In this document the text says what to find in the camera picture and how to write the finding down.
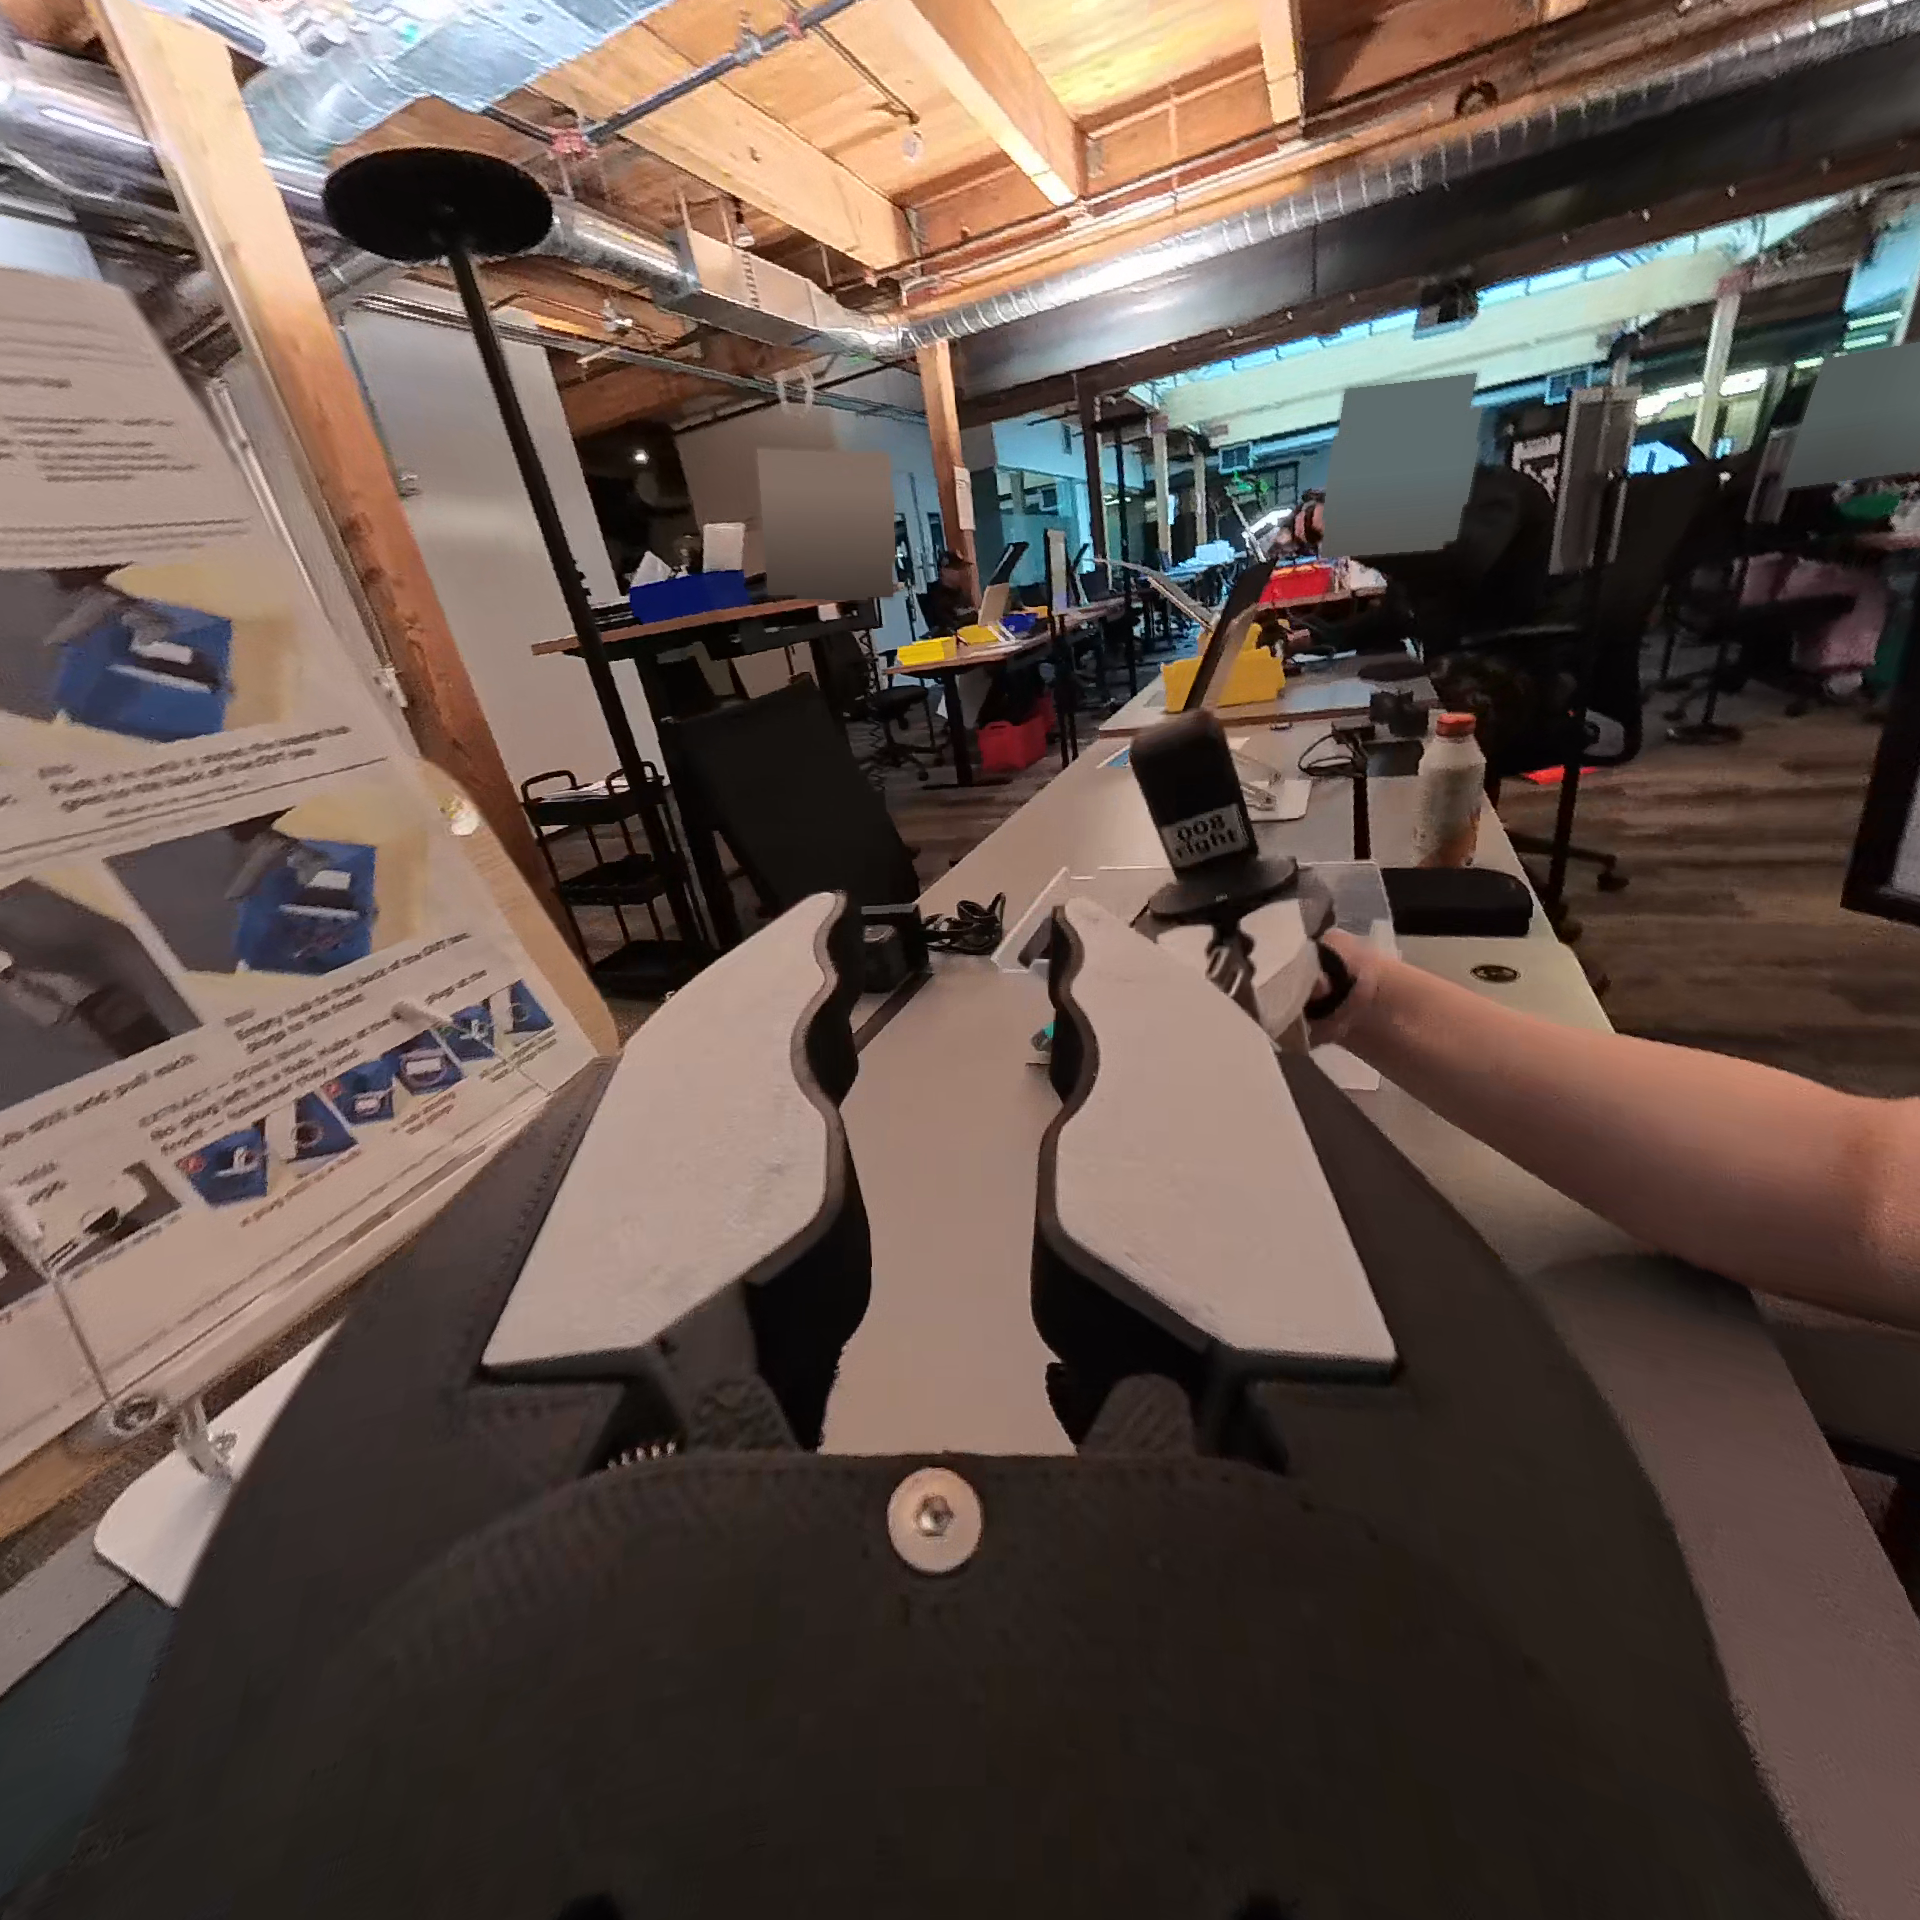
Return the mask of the wooden standing desk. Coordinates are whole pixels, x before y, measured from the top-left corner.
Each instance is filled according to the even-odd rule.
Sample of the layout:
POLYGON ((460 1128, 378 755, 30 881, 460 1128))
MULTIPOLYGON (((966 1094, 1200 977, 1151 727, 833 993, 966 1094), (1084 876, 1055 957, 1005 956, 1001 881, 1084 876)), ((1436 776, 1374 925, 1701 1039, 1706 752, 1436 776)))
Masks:
POLYGON ((628 759, 650 760, 662 769, 656 719, 657 712, 674 716, 674 699, 657 686, 660 661, 705 649, 710 661, 730 664, 748 655, 786 655, 805 649, 805 670, 822 683, 822 645, 839 636, 872 637, 879 631, 879 601, 773 598, 656 621, 618 614, 617 608, 597 608, 593 619, 601 657, 607 662, 607 683, 591 679, 589 691, 607 728, 612 769, 623 772, 628 759))

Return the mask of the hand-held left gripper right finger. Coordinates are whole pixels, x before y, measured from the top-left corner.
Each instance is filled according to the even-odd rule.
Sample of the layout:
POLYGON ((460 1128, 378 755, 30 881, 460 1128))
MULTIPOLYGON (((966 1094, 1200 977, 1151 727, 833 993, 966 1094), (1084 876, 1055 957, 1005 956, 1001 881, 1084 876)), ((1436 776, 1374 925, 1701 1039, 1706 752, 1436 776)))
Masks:
POLYGON ((1390 1384, 1401 1369, 1286 1059, 1208 975, 1208 936, 1154 941, 1090 897, 1046 943, 1049 1084, 1031 1311, 1046 1399, 1092 1443, 1114 1389, 1175 1389, 1210 1448, 1249 1446, 1263 1384, 1390 1384))

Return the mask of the black oval case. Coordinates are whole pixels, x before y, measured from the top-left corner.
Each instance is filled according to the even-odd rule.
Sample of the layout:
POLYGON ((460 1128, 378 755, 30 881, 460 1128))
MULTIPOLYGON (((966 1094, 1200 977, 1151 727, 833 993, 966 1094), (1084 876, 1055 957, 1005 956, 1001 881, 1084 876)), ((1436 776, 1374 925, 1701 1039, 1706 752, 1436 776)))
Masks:
POLYGON ((1493 868, 1380 865, 1392 925, 1408 940, 1525 940, 1533 893, 1525 878, 1493 868))

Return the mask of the person's right forearm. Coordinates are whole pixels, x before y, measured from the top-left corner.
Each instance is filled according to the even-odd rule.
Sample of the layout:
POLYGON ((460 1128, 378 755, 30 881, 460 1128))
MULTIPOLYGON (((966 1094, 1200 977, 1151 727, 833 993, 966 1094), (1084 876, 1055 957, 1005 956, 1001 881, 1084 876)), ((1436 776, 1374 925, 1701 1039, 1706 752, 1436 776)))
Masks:
POLYGON ((1918 1331, 1918 1101, 1544 1022, 1401 959, 1337 1041, 1645 1247, 1918 1331))

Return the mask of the black slanted panel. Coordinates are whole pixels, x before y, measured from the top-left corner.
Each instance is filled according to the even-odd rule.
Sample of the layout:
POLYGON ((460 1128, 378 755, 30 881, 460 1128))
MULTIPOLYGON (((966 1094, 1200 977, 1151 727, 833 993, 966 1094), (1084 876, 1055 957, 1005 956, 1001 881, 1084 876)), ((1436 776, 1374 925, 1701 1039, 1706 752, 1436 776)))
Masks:
POLYGON ((766 919, 814 893, 846 893, 854 904, 920 896, 893 816, 812 679, 665 717, 657 741, 717 951, 744 940, 719 848, 766 919))

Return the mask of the silver ventilation duct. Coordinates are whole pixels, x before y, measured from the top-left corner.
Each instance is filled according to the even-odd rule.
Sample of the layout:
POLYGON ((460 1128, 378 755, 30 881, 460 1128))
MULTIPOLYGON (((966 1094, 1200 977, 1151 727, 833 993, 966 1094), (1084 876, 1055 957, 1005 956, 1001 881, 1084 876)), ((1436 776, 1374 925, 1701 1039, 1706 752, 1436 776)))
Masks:
MULTIPOLYGON (((886 358, 1151 286, 1234 251, 1801 75, 1905 36, 1914 13, 1913 5, 1793 5, 1743 22, 1749 35, 1717 44, 1648 39, 1636 46, 1641 62, 1609 79, 1591 65, 1558 92, 1536 89, 1522 103, 1406 127, 1366 148, 1354 137, 1318 141, 1208 181, 1184 168, 1162 193, 1127 198, 1071 230, 1090 249, 1137 212, 1137 246, 940 309, 857 312, 807 281, 799 286, 812 297, 807 316, 758 305, 754 294, 696 275, 689 235, 654 237, 573 201, 558 201, 543 237, 521 253, 632 289, 660 309, 714 305, 713 324, 744 337, 886 358)), ((5 171, 109 222, 190 246, 185 217, 133 103, 98 65, 38 48, 26 55, 5 48, 5 171)))

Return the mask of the person's right hand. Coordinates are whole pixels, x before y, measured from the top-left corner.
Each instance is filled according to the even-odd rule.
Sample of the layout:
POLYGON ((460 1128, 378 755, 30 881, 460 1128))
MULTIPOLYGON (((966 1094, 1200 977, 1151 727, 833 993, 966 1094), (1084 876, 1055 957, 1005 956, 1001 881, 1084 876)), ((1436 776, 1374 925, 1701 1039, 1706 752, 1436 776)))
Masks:
POLYGON ((1311 951, 1314 977, 1302 1004, 1302 1028, 1310 1047, 1318 1049, 1341 1041, 1361 1023, 1397 956, 1337 927, 1317 936, 1311 951))

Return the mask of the black framed marker sign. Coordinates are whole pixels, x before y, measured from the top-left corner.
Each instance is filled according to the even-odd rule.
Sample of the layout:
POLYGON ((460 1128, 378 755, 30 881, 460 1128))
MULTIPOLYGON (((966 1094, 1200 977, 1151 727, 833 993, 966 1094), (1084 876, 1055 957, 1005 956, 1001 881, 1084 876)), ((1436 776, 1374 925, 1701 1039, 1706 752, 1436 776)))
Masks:
POLYGON ((1902 694, 1888 704, 1840 903, 1869 919, 1918 925, 1914 697, 1902 694))
POLYGON ((1638 429, 1641 389, 1599 384, 1573 390, 1562 421, 1551 496, 1551 543, 1548 568, 1569 580, 1597 565, 1601 534, 1624 477, 1638 429))

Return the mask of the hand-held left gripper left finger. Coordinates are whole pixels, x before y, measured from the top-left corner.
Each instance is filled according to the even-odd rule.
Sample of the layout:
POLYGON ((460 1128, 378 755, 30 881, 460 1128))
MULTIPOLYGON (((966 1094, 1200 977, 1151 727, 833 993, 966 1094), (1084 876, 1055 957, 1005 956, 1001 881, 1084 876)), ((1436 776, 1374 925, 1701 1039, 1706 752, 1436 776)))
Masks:
POLYGON ((861 917, 814 893, 623 1047, 481 1349, 500 1382, 618 1384, 637 1437, 770 1401, 814 1451, 872 1300, 842 1105, 861 917))

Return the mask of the wooden instruction board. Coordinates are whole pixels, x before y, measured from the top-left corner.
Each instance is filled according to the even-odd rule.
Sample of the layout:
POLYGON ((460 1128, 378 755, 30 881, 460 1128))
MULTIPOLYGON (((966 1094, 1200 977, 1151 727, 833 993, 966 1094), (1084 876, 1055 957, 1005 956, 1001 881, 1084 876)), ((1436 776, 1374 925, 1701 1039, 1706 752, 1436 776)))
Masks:
POLYGON ((1273 576, 1273 560, 1249 560, 1232 579, 1214 628, 1196 657, 1196 670, 1180 712, 1217 709, 1232 683, 1232 671, 1256 628, 1262 596, 1273 576))
POLYGON ((1 286, 1 1460, 182 1401, 601 1047, 127 293, 1 286))

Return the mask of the white plastic bottle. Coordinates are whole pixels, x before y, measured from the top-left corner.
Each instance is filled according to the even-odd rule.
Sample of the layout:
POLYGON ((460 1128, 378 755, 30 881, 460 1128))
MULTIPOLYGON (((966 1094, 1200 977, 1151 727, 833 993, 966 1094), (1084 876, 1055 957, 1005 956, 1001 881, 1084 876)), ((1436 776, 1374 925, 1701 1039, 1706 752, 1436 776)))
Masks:
POLYGON ((1484 808, 1486 757, 1470 710, 1440 710, 1414 776, 1413 863, 1462 871, 1474 863, 1484 808))

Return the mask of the black pole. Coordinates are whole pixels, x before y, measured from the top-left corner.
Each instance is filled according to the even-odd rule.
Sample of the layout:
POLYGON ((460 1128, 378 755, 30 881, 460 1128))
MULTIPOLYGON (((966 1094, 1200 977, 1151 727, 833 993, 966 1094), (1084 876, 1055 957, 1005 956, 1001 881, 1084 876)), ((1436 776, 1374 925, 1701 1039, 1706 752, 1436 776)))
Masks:
POLYGON ((662 881, 668 911, 676 923, 680 947, 689 951, 700 925, 687 897, 682 862, 674 849, 665 808, 646 782, 640 743, 591 614, 584 576, 570 553, 559 505, 477 278, 481 257, 526 255, 546 240, 553 228, 553 201, 538 181, 490 152, 392 148, 336 166, 325 181, 322 204, 334 230, 357 249, 402 267, 433 261, 447 265, 566 611, 578 657, 584 662, 617 768, 626 776, 630 800, 637 803, 640 828, 662 881))

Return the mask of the black metal cart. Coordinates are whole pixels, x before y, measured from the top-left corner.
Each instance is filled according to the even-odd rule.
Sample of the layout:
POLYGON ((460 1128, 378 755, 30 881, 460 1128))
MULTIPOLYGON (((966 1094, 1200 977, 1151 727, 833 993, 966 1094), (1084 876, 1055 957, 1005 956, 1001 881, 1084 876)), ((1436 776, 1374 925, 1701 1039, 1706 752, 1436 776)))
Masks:
POLYGON ((710 959, 660 769, 640 759, 597 780, 570 769, 519 784, 526 822, 561 904, 566 931, 607 998, 662 1001, 710 959))

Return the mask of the clear plastic bin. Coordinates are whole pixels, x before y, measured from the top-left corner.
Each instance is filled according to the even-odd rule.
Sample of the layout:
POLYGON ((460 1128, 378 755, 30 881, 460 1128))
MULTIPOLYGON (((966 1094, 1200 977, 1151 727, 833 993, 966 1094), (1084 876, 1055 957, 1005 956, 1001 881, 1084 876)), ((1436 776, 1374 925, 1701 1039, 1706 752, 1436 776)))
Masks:
MULTIPOLYGON (((1092 903, 1158 943, 1192 974, 1204 974, 1208 931, 1204 925, 1172 925, 1156 919, 1148 904, 1162 876, 1149 868, 1092 868, 1088 873, 1057 871, 1040 888, 1020 920, 1009 923, 991 961, 1001 974, 1045 974, 1049 957, 1049 923, 1060 904, 1092 903)), ((1380 868, 1374 862, 1310 862, 1302 865, 1297 893, 1266 903, 1253 911, 1332 911, 1335 927, 1374 941, 1380 951, 1401 956, 1392 931, 1380 868)))

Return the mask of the white board stand base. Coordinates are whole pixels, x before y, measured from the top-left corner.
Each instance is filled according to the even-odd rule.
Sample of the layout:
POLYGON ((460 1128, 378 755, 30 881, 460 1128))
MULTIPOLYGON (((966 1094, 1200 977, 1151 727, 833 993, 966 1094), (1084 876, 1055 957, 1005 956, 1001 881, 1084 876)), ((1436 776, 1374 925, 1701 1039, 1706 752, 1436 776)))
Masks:
POLYGON ((181 1409, 164 1429, 166 1451, 98 1523, 98 1558, 162 1606, 178 1608, 213 1531, 295 1389, 296 1369, 282 1367, 213 1417, 181 1409))

